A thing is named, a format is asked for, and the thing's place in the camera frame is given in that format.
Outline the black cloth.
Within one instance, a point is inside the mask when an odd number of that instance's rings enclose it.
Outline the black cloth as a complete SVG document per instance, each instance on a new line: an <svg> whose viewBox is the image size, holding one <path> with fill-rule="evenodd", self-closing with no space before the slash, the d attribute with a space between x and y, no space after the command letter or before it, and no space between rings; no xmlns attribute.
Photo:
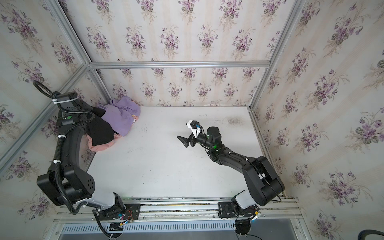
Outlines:
<svg viewBox="0 0 384 240"><path fill-rule="evenodd" d="M96 147L109 144L115 139L115 132L110 124L102 119L106 111L101 108L91 107L91 112L95 115L95 118L86 126L86 134L90 138L89 145Z"/></svg>

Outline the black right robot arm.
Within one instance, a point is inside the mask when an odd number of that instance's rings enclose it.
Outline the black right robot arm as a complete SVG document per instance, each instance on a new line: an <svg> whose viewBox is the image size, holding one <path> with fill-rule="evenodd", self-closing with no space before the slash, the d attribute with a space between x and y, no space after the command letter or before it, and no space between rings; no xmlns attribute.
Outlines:
<svg viewBox="0 0 384 240"><path fill-rule="evenodd" d="M266 157L252 158L232 151L222 143L217 127L209 127L205 131L198 121L192 120L187 122L187 127L191 130L189 137L177 136L185 148L198 144L214 163L230 167L244 176L247 189L231 200L235 211L256 205L265 206L285 190L284 183Z"/></svg>

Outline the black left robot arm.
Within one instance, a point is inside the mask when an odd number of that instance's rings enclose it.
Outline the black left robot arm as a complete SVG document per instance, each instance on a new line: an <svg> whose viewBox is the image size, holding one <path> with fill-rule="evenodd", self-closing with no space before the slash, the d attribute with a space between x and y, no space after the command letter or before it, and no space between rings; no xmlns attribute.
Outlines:
<svg viewBox="0 0 384 240"><path fill-rule="evenodd" d="M82 206L95 208L105 216L123 213L126 208L117 193L96 193L94 178L80 167L80 148L84 134L96 144L114 139L114 130L102 119L105 110L79 99L76 92L43 91L59 108L56 127L58 141L53 162L37 185L56 206L65 205L76 215Z"/></svg>

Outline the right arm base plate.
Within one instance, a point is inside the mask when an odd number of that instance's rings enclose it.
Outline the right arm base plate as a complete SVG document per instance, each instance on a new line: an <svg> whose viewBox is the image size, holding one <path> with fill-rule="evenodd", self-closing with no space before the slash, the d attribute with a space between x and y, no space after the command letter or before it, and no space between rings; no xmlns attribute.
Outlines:
<svg viewBox="0 0 384 240"><path fill-rule="evenodd" d="M218 209L218 217L222 220L231 218L246 218L252 220L259 214L259 208L256 205L242 209L235 202L219 202Z"/></svg>

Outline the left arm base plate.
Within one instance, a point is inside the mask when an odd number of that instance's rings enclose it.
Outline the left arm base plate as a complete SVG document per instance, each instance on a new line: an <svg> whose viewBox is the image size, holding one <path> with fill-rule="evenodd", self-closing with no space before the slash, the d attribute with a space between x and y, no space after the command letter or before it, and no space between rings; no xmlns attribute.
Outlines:
<svg viewBox="0 0 384 240"><path fill-rule="evenodd" d="M124 204L123 208L113 206L107 210L98 212L101 221L111 220L137 220L139 218L141 204Z"/></svg>

